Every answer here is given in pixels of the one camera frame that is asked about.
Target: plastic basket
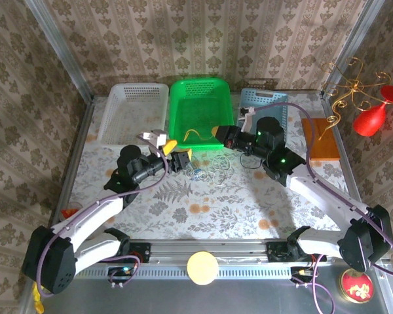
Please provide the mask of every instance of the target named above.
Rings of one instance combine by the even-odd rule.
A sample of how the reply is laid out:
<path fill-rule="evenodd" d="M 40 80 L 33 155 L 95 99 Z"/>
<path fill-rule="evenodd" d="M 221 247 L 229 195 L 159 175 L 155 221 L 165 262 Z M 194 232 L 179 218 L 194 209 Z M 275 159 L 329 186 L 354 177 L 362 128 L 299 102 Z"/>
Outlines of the plastic basket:
<path fill-rule="evenodd" d="M 271 90 L 256 90 L 253 88 L 243 88 L 239 108 L 262 107 L 271 103 L 283 103 L 287 100 L 288 96 L 283 93 L 277 93 Z M 250 129 L 250 133 L 254 134 L 256 132 L 256 123 L 260 118 L 263 118 L 264 116 L 272 116 L 279 121 L 280 125 L 284 129 L 284 133 L 286 136 L 287 115 L 287 106 L 279 106 L 257 111 L 252 118 L 252 128 Z M 237 126 L 242 127 L 243 121 L 237 120 Z"/>
<path fill-rule="evenodd" d="M 164 129 L 169 87 L 156 83 L 114 85 L 109 94 L 98 141 L 102 146 L 120 150 L 126 145 L 147 146 L 136 138 L 144 131 Z"/>
<path fill-rule="evenodd" d="M 211 130 L 214 126 L 233 125 L 229 85 L 219 78 L 180 80 L 170 90 L 169 136 L 179 148 L 219 150 L 223 148 Z"/>

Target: red round lid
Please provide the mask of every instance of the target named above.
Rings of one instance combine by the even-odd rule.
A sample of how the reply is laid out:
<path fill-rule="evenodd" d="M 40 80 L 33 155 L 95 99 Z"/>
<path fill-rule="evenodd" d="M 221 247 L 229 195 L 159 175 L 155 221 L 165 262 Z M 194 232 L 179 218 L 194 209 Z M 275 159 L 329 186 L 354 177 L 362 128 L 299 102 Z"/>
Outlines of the red round lid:
<path fill-rule="evenodd" d="M 380 89 L 381 95 L 388 101 L 393 103 L 393 86 L 386 85 Z"/>
<path fill-rule="evenodd" d="M 341 277 L 341 288 L 344 295 L 353 302 L 366 303 L 374 294 L 374 285 L 364 273 L 356 270 L 346 270 Z"/>

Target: tabletop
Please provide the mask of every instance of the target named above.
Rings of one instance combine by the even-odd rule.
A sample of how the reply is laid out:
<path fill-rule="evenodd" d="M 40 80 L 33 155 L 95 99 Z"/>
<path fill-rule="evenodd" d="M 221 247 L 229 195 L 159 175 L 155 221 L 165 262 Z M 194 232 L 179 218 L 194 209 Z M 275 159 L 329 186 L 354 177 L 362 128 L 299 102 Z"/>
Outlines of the tabletop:
<path fill-rule="evenodd" d="M 69 208 L 83 208 L 103 190 L 116 169 L 118 153 L 97 142 L 107 98 L 94 99 L 94 113 Z M 240 95 L 232 95 L 236 117 Z M 301 105 L 312 117 L 325 117 L 319 93 L 289 94 L 288 101 Z M 288 108 L 286 146 L 305 157 L 306 141 L 301 114 Z M 254 157 L 228 149 L 194 152 L 193 166 L 206 175 L 192 177 L 173 173 L 156 188 L 139 196 L 105 228 L 115 227 L 133 239 L 266 239 L 285 238 L 300 226 L 336 230 L 335 223 L 319 208 L 267 177 Z M 345 191 L 339 162 L 313 162 L 323 178 Z M 146 179 L 149 186 L 161 173 Z"/>

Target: orange wooden board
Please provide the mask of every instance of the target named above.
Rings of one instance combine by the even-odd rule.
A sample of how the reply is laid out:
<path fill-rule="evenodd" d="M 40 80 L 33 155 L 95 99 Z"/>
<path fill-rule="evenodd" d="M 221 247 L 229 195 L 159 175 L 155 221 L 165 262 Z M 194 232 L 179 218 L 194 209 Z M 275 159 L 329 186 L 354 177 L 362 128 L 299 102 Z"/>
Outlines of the orange wooden board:
<path fill-rule="evenodd" d="M 306 118 L 301 119 L 303 124 L 304 134 L 306 136 L 306 142 L 309 143 L 312 138 L 312 131 L 310 128 L 309 120 Z M 320 135 L 323 133 L 325 128 L 329 125 L 329 122 L 325 118 L 313 119 L 314 131 L 316 138 L 314 140 L 313 149 L 310 154 L 311 160 L 326 161 L 326 160 L 340 160 L 338 147 L 336 146 L 335 138 L 332 130 L 328 130 L 323 138 L 319 141 Z"/>

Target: damask wallpaper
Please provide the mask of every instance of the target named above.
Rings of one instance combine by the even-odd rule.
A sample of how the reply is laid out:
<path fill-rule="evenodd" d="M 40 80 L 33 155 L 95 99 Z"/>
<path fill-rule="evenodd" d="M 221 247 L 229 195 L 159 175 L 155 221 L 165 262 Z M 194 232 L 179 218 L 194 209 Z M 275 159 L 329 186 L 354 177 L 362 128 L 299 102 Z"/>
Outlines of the damask wallpaper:
<path fill-rule="evenodd" d="M 16 313 L 29 237 L 60 195 L 84 102 L 23 1 L 0 0 L 0 313 Z"/>
<path fill-rule="evenodd" d="M 365 62 L 365 82 L 376 82 L 375 72 L 386 71 L 392 75 L 393 85 L 393 0 L 384 3 L 356 57 Z M 381 98 L 378 90 L 373 95 Z M 352 107 L 341 111 L 345 122 L 339 129 L 363 200 L 388 209 L 393 228 L 393 105 L 386 111 L 386 123 L 373 137 L 361 137 L 352 129 L 358 115 Z"/>
<path fill-rule="evenodd" d="M 364 0 L 45 0 L 94 94 L 215 75 L 320 89 Z"/>

